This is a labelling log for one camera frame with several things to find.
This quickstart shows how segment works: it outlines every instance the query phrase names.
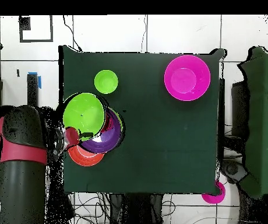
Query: purple bowl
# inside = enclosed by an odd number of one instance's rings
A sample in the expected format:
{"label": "purple bowl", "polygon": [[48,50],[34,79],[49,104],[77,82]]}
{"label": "purple bowl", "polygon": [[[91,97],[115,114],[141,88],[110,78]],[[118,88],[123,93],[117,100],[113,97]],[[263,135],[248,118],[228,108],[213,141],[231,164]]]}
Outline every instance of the purple bowl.
{"label": "purple bowl", "polygon": [[93,139],[82,142],[81,147],[92,153],[106,153],[119,144],[122,136],[119,119],[110,108],[107,109],[107,116],[110,118],[110,126],[107,130]]}

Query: tile floor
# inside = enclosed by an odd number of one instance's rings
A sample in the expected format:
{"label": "tile floor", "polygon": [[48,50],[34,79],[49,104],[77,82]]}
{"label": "tile floor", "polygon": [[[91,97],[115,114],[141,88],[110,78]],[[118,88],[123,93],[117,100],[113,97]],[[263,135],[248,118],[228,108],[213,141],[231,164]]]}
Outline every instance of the tile floor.
{"label": "tile floor", "polygon": [[[31,30],[23,31],[24,39],[49,39],[50,17],[31,16]],[[42,78],[39,105],[56,108],[58,104],[58,46],[68,45],[83,51],[126,51],[149,53],[209,53],[215,48],[227,50],[223,66],[225,79],[225,123],[231,125],[231,85],[243,80],[237,64],[246,60],[252,46],[268,50],[268,16],[264,15],[108,15],[52,16],[53,42],[20,43],[18,16],[0,16],[0,76],[3,80],[3,104],[26,104],[26,75],[38,72]],[[232,152],[225,150],[226,155]],[[225,184],[222,203],[210,205],[201,195],[173,195],[175,208],[166,202],[164,224],[237,224],[239,196],[235,185]],[[75,193],[71,201],[77,217],[70,224],[104,224],[96,194]],[[171,199],[165,195],[163,201]]]}

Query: pink cup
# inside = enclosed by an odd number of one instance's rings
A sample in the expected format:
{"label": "pink cup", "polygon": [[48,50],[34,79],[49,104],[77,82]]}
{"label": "pink cup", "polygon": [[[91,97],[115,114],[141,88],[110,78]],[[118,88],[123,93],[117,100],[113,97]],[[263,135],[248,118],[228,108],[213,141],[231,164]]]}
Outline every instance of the pink cup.
{"label": "pink cup", "polygon": [[216,181],[216,186],[220,189],[220,195],[202,194],[203,200],[208,204],[219,204],[225,198],[225,187],[221,182]]}

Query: wire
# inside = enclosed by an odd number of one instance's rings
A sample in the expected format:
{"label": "wire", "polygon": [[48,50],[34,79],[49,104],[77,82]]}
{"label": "wire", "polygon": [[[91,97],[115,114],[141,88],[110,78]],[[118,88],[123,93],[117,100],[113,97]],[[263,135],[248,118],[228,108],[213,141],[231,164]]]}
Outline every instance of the wire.
{"label": "wire", "polygon": [[205,218],[202,218],[202,219],[199,219],[199,220],[197,220],[196,222],[194,222],[193,224],[196,224],[196,223],[198,223],[198,222],[200,222],[200,221],[202,221],[202,220],[205,220],[205,219],[225,219],[225,220],[237,220],[237,221],[240,221],[240,222],[248,222],[248,223],[261,223],[262,224],[262,222],[250,222],[250,221],[248,221],[248,220],[239,220],[239,219],[236,219],[236,218],[222,218],[222,217],[205,217]]}
{"label": "wire", "polygon": [[173,202],[172,202],[172,196],[173,196],[173,194],[171,194],[171,198],[170,198],[170,207],[169,207],[170,223],[169,223],[169,224],[171,224],[171,213],[170,213],[170,210],[171,210],[171,203],[173,203]]}
{"label": "wire", "polygon": [[76,224],[78,224],[78,221],[79,221],[80,219],[86,220],[86,221],[90,222],[90,224],[94,224],[94,222],[93,222],[92,220],[88,220],[85,216],[81,216],[81,215],[79,215],[79,214],[75,214],[75,216],[77,216],[77,217],[79,218],[79,219],[77,220]]}
{"label": "wire", "polygon": [[[229,132],[231,132],[232,131],[232,129],[230,130],[230,131],[227,131],[227,132],[225,132],[224,134],[227,134],[227,133],[229,133]],[[228,135],[229,136],[229,135]]]}
{"label": "wire", "polygon": [[243,157],[243,155],[225,156],[223,157],[223,160],[235,159],[235,158],[240,158],[240,157]]}
{"label": "wire", "polygon": [[239,127],[244,127],[244,124],[242,123],[242,124],[238,124],[238,125],[235,125],[235,128],[239,128]]}
{"label": "wire", "polygon": [[229,136],[229,137],[235,137],[236,139],[241,139],[240,137],[235,136],[235,135],[231,135],[231,134],[229,134],[229,135],[228,135],[228,134],[227,134],[227,135],[224,134],[224,136],[226,136],[226,137],[228,137],[228,136]]}
{"label": "wire", "polygon": [[[84,207],[87,211],[88,211],[88,213],[89,213],[89,215],[87,215],[87,216],[81,216],[81,218],[82,219],[84,219],[84,220],[86,220],[86,221],[88,221],[88,222],[90,222],[90,223],[92,223],[93,221],[92,221],[92,217],[96,220],[96,223],[94,223],[94,224],[100,224],[100,221],[98,221],[98,218],[100,218],[100,217],[102,217],[103,215],[105,216],[105,220],[104,220],[104,222],[102,223],[102,224],[106,224],[106,219],[109,219],[109,220],[111,220],[111,217],[108,215],[108,213],[107,213],[107,210],[109,210],[109,208],[108,208],[108,206],[106,205],[106,203],[105,203],[105,198],[104,197],[106,197],[106,195],[105,194],[103,194],[103,193],[100,193],[100,195],[99,195],[99,193],[97,193],[97,197],[93,197],[93,198],[90,198],[89,200],[87,200],[85,203],[82,203],[81,202],[81,199],[80,199],[80,197],[79,197],[79,194],[78,194],[78,199],[79,199],[79,201],[80,201],[80,203],[81,203],[81,206],[79,206],[79,207],[77,207],[76,209],[79,209],[80,207]],[[91,213],[90,213],[90,211],[85,207],[85,204],[87,203],[87,202],[89,202],[90,200],[93,200],[93,199],[95,199],[95,198],[98,198],[98,200],[99,200],[99,202],[97,202],[96,203],[96,205],[95,205],[95,215],[92,215]],[[97,206],[100,206],[100,208],[101,208],[101,210],[102,210],[102,214],[100,215],[100,216],[97,216]]]}
{"label": "wire", "polygon": [[[70,29],[70,31],[71,31],[71,33],[72,33],[72,35],[73,35],[73,41],[75,42],[73,31],[72,31],[72,29],[66,24],[65,16],[63,15],[62,18],[64,19],[64,25],[65,25],[68,29]],[[82,51],[82,49],[81,49],[80,46],[77,44],[77,42],[75,42],[75,44],[78,46],[78,50],[79,50],[79,51]]]}
{"label": "wire", "polygon": [[170,212],[169,211],[169,213],[168,214],[166,214],[166,215],[162,215],[162,216],[170,216],[172,213],[174,213],[174,211],[175,211],[175,204],[172,202],[172,201],[164,201],[162,204],[164,204],[164,203],[166,203],[166,202],[170,202],[170,204],[173,204],[173,207],[174,207],[174,210],[172,211],[172,212]]}
{"label": "wire", "polygon": [[[145,26],[146,26],[146,15],[144,15],[144,20],[143,20]],[[142,42],[141,42],[141,51],[140,53],[142,53],[142,44],[143,44],[143,39],[144,39],[144,35],[146,34],[146,30],[144,31],[143,33],[143,36],[142,36]]]}

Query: black rectangle outline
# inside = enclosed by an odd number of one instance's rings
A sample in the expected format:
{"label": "black rectangle outline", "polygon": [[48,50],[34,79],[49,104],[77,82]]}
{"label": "black rectangle outline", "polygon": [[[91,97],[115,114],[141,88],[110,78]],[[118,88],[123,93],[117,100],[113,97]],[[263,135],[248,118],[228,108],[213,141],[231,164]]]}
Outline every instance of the black rectangle outline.
{"label": "black rectangle outline", "polygon": [[53,22],[52,15],[50,17],[50,39],[49,40],[24,40],[23,30],[19,30],[20,33],[20,43],[31,43],[31,42],[53,42]]}

